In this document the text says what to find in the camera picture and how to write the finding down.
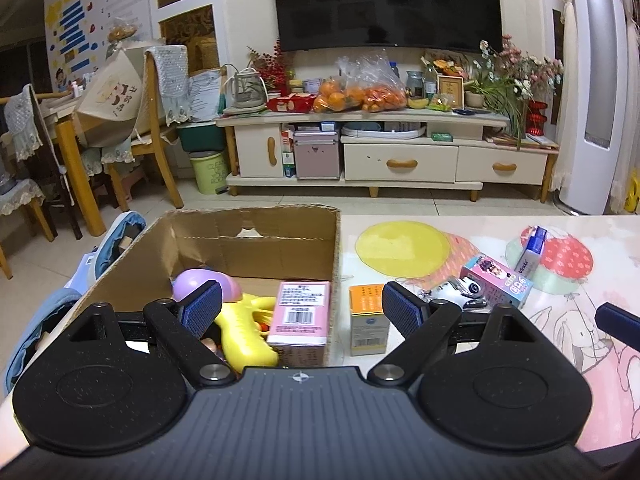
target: red berry branch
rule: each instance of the red berry branch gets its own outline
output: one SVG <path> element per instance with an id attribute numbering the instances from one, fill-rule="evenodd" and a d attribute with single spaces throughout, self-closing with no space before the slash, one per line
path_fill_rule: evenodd
<path id="1" fill-rule="evenodd" d="M 286 85 L 284 55 L 280 48 L 280 40 L 276 41 L 271 54 L 262 54 L 254 48 L 249 49 L 249 66 L 254 67 L 259 73 L 268 89 L 279 89 Z"/>

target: wooden photo frame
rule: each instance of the wooden photo frame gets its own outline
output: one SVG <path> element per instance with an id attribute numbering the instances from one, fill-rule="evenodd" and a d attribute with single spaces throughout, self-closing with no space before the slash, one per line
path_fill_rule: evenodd
<path id="1" fill-rule="evenodd" d="M 438 76 L 438 94 L 451 94 L 454 101 L 452 108 L 465 107 L 465 80 L 461 77 L 450 75 Z"/>

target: orange box top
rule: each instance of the orange box top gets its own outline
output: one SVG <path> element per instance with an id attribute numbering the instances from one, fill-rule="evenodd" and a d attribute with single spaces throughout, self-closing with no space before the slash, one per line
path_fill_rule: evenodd
<path id="1" fill-rule="evenodd" d="M 352 314 L 382 314 L 382 289 L 380 285 L 354 285 L 349 287 Z"/>

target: purple toy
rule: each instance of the purple toy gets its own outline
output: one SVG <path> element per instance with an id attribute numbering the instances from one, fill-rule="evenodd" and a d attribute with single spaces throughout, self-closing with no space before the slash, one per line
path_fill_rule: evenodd
<path id="1" fill-rule="evenodd" d="M 208 280 L 216 280 L 222 287 L 222 301 L 233 303 L 242 300 L 242 290 L 232 277 L 209 269 L 189 269 L 180 273 L 174 281 L 174 300 L 186 298 Z"/>

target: metal screw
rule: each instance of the metal screw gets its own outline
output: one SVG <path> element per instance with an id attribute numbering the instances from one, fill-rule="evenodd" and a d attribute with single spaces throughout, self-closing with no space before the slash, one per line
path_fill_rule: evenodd
<path id="1" fill-rule="evenodd" d="M 231 370 L 225 365 L 204 365 L 200 369 L 200 376 L 207 381 L 221 381 L 229 377 Z"/>
<path id="2" fill-rule="evenodd" d="M 382 381 L 397 381 L 404 375 L 404 370 L 398 365 L 378 365 L 373 374 Z"/>

